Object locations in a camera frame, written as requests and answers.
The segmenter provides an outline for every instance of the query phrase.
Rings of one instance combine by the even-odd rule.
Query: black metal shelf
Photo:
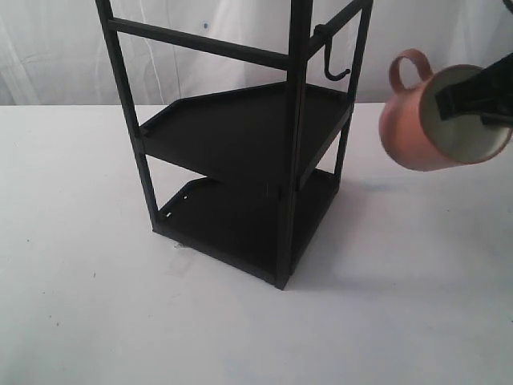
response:
[[[300,187],[349,118],[347,94],[307,86],[299,159]],[[283,181],[285,83],[182,99],[141,126],[145,152],[212,179]]]
[[[328,209],[337,184],[316,170],[297,196],[293,261],[298,261]],[[248,197],[215,180],[186,184],[161,210],[154,231],[274,284],[278,202]]]
[[[291,0],[287,55],[116,18],[95,0],[153,231],[283,289],[338,191],[373,0],[353,0],[310,36],[313,0]],[[333,36],[360,13],[351,70],[332,75]],[[287,71],[284,83],[182,99],[139,125],[118,33]],[[351,74],[347,93],[306,84]],[[317,163],[341,132],[333,174]],[[147,156],[207,176],[158,209]]]

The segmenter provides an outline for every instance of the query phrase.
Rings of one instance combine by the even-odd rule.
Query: vertical metal post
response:
[[[289,65],[285,98],[284,176],[278,205],[278,247],[276,287],[283,289],[289,280],[296,207],[297,161],[301,142],[305,104],[308,43],[312,23],[313,0],[291,0],[289,28]]]
[[[370,14],[372,13],[373,2],[362,8],[360,15],[360,26],[358,27],[358,36],[356,40],[356,47],[354,49],[353,66],[351,68],[351,78],[349,80],[349,89],[347,91],[349,101],[354,103],[356,99],[356,91],[358,88],[358,81],[360,80],[360,73],[362,71],[363,54],[366,48],[367,33],[369,32]],[[347,139],[349,137],[349,127],[353,113],[344,124],[341,130],[340,141],[338,142],[337,161],[335,163],[335,181],[340,184],[342,165],[344,163],[345,148],[347,146]]]
[[[143,185],[144,198],[146,199],[147,209],[150,214],[151,225],[154,229],[158,225],[159,210],[151,182],[150,169],[147,165],[146,155],[143,150],[143,142],[140,139],[139,122],[137,121],[137,115],[135,113],[134,100],[131,94],[130,83],[128,82],[123,53],[119,45],[118,34],[110,30],[108,26],[109,20],[114,18],[111,3],[109,0],[96,0],[96,6],[98,8],[99,20],[102,24],[105,43],[107,44],[109,58],[111,59],[123,113],[127,122],[128,134],[134,151],[135,162],[139,170],[139,178]]]

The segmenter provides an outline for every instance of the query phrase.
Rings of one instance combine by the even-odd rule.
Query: white curtain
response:
[[[313,26],[349,0],[314,0]],[[112,0],[115,15],[215,39],[286,53],[290,0]],[[332,72],[352,60],[358,18],[334,39]],[[502,0],[375,0],[359,101],[390,95],[387,69],[417,47],[435,70],[456,63],[486,66],[513,51],[513,14]],[[121,36],[135,101],[179,97],[285,78],[282,71],[183,47]],[[405,66],[408,81],[414,73]],[[309,81],[343,89],[323,75],[323,55]],[[0,104],[118,103],[94,0],[0,0]]]

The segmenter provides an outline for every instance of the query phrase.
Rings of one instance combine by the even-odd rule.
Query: copper mug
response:
[[[402,83],[399,66],[403,59],[417,67],[422,81],[414,87]],[[481,70],[458,65],[434,74],[421,51],[402,52],[390,65],[394,96],[379,120],[379,134],[388,155],[401,166],[417,171],[477,164],[497,156],[510,141],[513,128],[485,126],[476,115],[441,120],[435,100],[444,87]]]

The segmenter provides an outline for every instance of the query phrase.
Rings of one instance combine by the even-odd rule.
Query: white tabletop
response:
[[[513,145],[411,172],[381,109],[281,292],[151,232],[120,107],[0,107],[0,383],[511,384]]]

